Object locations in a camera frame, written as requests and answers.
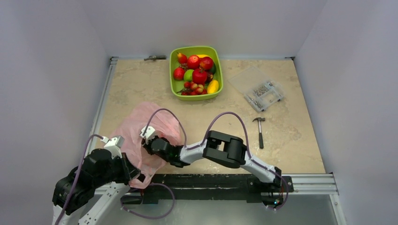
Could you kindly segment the pink plastic bag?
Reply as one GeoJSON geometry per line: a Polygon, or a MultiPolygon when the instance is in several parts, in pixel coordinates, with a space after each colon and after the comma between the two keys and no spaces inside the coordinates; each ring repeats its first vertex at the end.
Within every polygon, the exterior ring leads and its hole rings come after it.
{"type": "MultiPolygon", "coordinates": [[[[122,136],[124,143],[121,152],[126,153],[128,160],[145,176],[144,181],[130,180],[132,188],[145,189],[156,172],[166,165],[166,161],[157,155],[150,155],[142,147],[141,130],[147,125],[151,115],[160,109],[155,103],[143,102],[136,106],[111,136],[122,136]]],[[[165,137],[172,145],[181,145],[184,142],[177,119],[171,113],[162,110],[151,119],[153,127],[160,137],[165,137]]]]}

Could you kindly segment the fake cherry bunch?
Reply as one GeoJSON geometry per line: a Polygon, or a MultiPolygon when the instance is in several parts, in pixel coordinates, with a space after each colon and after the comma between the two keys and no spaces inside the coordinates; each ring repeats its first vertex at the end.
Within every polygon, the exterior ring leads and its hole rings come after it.
{"type": "Polygon", "coordinates": [[[203,84],[197,84],[194,82],[184,82],[184,87],[177,92],[180,95],[205,95],[207,90],[203,84]]]}

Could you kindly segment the green fake apple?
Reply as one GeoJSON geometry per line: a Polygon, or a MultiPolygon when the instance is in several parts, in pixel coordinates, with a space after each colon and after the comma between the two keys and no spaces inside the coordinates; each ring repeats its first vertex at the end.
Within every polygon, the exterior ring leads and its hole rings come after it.
{"type": "Polygon", "coordinates": [[[192,82],[192,75],[193,75],[194,70],[193,69],[188,69],[184,73],[184,78],[183,80],[185,82],[192,82]]]}

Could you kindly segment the red fake bell pepper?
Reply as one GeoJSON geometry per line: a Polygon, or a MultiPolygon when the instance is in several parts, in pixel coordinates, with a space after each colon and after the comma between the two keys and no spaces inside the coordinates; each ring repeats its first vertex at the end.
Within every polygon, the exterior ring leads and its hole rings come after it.
{"type": "Polygon", "coordinates": [[[196,84],[205,84],[207,81],[207,71],[199,68],[195,69],[192,73],[192,81],[196,84]]]}

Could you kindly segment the yellow fake lemon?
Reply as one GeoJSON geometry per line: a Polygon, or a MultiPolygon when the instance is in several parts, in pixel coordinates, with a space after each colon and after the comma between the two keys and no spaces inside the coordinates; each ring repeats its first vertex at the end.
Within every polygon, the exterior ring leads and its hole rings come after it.
{"type": "Polygon", "coordinates": [[[214,94],[219,90],[219,82],[217,80],[212,80],[207,87],[207,94],[214,94]]]}

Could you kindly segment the red fake pomegranate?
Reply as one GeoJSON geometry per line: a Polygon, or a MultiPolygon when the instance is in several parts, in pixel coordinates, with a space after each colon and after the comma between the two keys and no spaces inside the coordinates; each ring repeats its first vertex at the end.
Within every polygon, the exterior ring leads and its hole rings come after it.
{"type": "Polygon", "coordinates": [[[199,68],[201,71],[209,71],[213,68],[214,61],[211,57],[203,57],[200,59],[199,68]]]}

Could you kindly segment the red fake apple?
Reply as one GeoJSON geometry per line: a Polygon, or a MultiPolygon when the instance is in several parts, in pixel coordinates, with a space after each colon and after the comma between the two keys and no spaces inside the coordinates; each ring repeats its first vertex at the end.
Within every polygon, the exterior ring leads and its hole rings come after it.
{"type": "Polygon", "coordinates": [[[188,69],[197,69],[200,67],[201,58],[198,55],[191,55],[187,58],[187,68],[188,69]]]}

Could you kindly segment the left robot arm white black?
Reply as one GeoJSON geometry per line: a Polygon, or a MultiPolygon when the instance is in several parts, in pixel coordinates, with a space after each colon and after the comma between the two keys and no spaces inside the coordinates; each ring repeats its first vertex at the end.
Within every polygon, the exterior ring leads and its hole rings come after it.
{"type": "Polygon", "coordinates": [[[88,154],[81,167],[73,168],[59,180],[54,189],[54,225],[67,224],[77,218],[95,190],[108,183],[121,184],[129,192],[139,188],[146,176],[127,159],[127,155],[112,157],[106,149],[94,149],[88,154]]]}

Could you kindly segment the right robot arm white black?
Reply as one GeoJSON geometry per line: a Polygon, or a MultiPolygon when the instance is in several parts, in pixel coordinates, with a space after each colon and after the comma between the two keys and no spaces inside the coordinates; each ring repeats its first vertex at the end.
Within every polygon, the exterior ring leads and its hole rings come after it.
{"type": "Polygon", "coordinates": [[[178,168],[205,158],[227,168],[248,171],[270,191],[276,190],[282,184],[281,170],[254,155],[250,156],[243,139],[236,136],[210,131],[203,144],[196,143],[186,147],[172,145],[166,138],[159,137],[152,127],[143,128],[140,137],[142,146],[150,155],[157,155],[178,168]]]}

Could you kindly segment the red fake pear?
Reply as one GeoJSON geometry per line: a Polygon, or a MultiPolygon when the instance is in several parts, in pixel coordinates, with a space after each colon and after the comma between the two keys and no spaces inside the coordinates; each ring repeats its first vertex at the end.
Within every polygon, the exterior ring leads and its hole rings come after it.
{"type": "Polygon", "coordinates": [[[183,53],[177,53],[177,61],[181,64],[181,65],[186,65],[188,62],[188,58],[185,54],[183,53]]]}

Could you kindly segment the dark green fake avocado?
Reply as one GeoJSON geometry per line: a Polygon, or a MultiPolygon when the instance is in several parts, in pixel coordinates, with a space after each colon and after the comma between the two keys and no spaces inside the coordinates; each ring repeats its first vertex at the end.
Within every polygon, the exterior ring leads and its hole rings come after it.
{"type": "Polygon", "coordinates": [[[211,69],[208,71],[210,74],[214,75],[216,73],[216,64],[213,64],[211,69]]]}

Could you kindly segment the green plastic tray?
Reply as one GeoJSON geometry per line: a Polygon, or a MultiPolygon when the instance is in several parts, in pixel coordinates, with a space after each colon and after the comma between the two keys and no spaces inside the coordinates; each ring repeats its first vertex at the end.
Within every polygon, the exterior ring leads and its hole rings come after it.
{"type": "Polygon", "coordinates": [[[221,61],[219,59],[217,51],[210,46],[188,46],[188,47],[182,47],[182,48],[177,48],[173,50],[170,53],[169,57],[169,75],[170,75],[170,86],[171,86],[171,91],[172,93],[182,101],[201,101],[201,100],[208,100],[215,98],[223,89],[223,74],[222,74],[222,69],[221,69],[221,61]],[[182,90],[184,87],[184,82],[183,81],[177,81],[173,77],[173,72],[175,69],[177,69],[178,66],[180,66],[180,63],[177,61],[177,54],[182,53],[185,54],[186,56],[191,56],[191,55],[198,55],[198,54],[204,54],[209,56],[215,65],[215,75],[214,75],[214,80],[216,80],[219,84],[219,88],[217,91],[214,93],[207,93],[207,94],[196,94],[196,95],[182,95],[181,92],[178,93],[178,91],[182,90]]]}

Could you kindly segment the metal clamp at table edge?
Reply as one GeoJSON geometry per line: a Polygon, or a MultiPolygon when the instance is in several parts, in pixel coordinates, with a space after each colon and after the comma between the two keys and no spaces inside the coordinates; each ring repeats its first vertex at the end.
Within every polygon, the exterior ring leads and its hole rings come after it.
{"type": "Polygon", "coordinates": [[[166,55],[151,55],[148,56],[147,58],[144,58],[144,61],[148,60],[156,61],[156,60],[166,60],[166,59],[167,59],[166,55]]]}

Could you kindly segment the small black hammer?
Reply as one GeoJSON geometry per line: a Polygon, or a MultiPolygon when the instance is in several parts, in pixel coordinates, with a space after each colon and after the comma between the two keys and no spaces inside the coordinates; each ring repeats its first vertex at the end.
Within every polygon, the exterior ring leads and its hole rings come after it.
{"type": "Polygon", "coordinates": [[[261,123],[264,122],[266,119],[262,117],[257,117],[253,119],[253,122],[258,123],[258,131],[259,131],[259,148],[264,149],[264,141],[263,141],[263,133],[262,133],[262,126],[261,123]]]}

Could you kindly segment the clear plastic screw box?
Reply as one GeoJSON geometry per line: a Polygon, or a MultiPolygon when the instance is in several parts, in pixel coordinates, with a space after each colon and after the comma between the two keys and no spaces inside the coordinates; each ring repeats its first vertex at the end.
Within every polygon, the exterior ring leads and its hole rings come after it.
{"type": "Polygon", "coordinates": [[[261,72],[250,67],[229,79],[230,84],[238,90],[256,112],[264,112],[271,105],[284,98],[281,85],[261,72]]]}

